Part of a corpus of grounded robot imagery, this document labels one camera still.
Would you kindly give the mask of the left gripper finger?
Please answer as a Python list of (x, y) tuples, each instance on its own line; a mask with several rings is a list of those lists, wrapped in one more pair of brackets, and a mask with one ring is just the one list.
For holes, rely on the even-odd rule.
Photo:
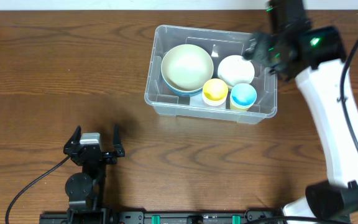
[(125, 156), (125, 149), (122, 145), (122, 141), (119, 135), (119, 126), (114, 125), (114, 134), (113, 134), (113, 146), (116, 153), (116, 157), (124, 157)]
[(73, 151), (75, 151), (77, 145), (80, 144), (80, 138), (81, 138), (81, 126), (78, 125), (72, 134), (72, 136), (69, 138), (69, 140), (66, 142), (66, 144), (63, 147), (63, 153), (66, 155), (71, 155)]

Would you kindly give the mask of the white small bowl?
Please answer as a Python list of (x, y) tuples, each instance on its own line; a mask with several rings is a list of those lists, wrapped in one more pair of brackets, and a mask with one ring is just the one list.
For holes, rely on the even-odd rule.
[(230, 55), (219, 64), (217, 76), (225, 83), (250, 84), (255, 77), (255, 68), (251, 61), (243, 56)]

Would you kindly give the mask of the blue plastic cup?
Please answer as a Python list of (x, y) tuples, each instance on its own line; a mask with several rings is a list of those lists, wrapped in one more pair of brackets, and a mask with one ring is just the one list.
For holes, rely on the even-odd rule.
[(230, 101), (234, 100), (239, 105), (253, 105), (257, 99), (255, 88), (248, 83), (240, 83), (231, 90)]

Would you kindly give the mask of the yellow plastic cup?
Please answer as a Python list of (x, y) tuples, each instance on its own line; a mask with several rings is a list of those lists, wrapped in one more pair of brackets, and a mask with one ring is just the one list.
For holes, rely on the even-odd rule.
[(237, 111), (247, 111), (251, 105), (247, 105), (247, 106), (243, 106), (243, 105), (239, 105), (238, 103), (236, 103), (234, 100), (230, 101), (230, 109), (231, 110), (237, 110)]
[(226, 83), (218, 78), (208, 80), (203, 86), (203, 96), (211, 101), (225, 100), (228, 94)]

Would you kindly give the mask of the pale green plastic cup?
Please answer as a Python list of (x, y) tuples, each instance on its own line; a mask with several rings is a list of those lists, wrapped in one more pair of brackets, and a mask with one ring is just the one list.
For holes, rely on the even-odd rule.
[(226, 98), (223, 98), (221, 100), (210, 100), (205, 95), (202, 95), (202, 99), (206, 106), (211, 106), (211, 107), (222, 107), (226, 103)]

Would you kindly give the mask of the beige large bowl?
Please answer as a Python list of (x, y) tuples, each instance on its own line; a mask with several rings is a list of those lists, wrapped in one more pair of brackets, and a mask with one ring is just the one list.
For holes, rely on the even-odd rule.
[(197, 45), (178, 45), (170, 49), (162, 59), (161, 75), (165, 83), (183, 94), (200, 91), (213, 73), (211, 56)]

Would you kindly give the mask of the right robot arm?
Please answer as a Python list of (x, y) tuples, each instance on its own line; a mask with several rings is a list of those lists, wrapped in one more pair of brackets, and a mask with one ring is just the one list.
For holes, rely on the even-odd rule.
[(327, 180), (307, 186), (274, 223), (344, 223), (358, 212), (358, 109), (347, 53), (333, 26), (314, 29), (302, 0), (270, 0), (272, 33), (256, 32), (244, 52), (294, 80), (311, 111), (324, 151)]

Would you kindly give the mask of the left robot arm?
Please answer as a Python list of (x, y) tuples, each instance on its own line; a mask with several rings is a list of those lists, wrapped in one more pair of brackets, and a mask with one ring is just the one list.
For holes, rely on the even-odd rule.
[(103, 152), (99, 133), (82, 133), (78, 126), (63, 147), (63, 153), (82, 167), (65, 184), (69, 198), (67, 223), (118, 223), (118, 215), (103, 205), (106, 166), (125, 156), (119, 128), (114, 127), (113, 150)]

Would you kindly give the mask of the clear plastic storage container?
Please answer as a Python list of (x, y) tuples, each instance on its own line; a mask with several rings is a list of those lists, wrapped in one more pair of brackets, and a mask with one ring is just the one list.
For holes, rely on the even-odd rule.
[(160, 25), (155, 30), (149, 73), (144, 100), (157, 114), (164, 116), (191, 116), (220, 119), (237, 123), (257, 124), (277, 113), (277, 77), (269, 69), (253, 64), (255, 77), (251, 85), (257, 92), (255, 103), (247, 111), (230, 109), (230, 99), (222, 106), (204, 103), (201, 92), (192, 96), (175, 93), (163, 79), (161, 65), (168, 51), (178, 45), (193, 44), (210, 54), (214, 63), (213, 77), (217, 77), (218, 65), (230, 55), (241, 55), (249, 47), (249, 33), (198, 29)]

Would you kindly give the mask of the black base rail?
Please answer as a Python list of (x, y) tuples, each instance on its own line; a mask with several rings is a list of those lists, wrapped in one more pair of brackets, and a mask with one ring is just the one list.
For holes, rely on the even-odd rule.
[(244, 213), (149, 213), (88, 212), (43, 213), (39, 223), (115, 223), (115, 224), (241, 224), (279, 216), (278, 212), (249, 210)]

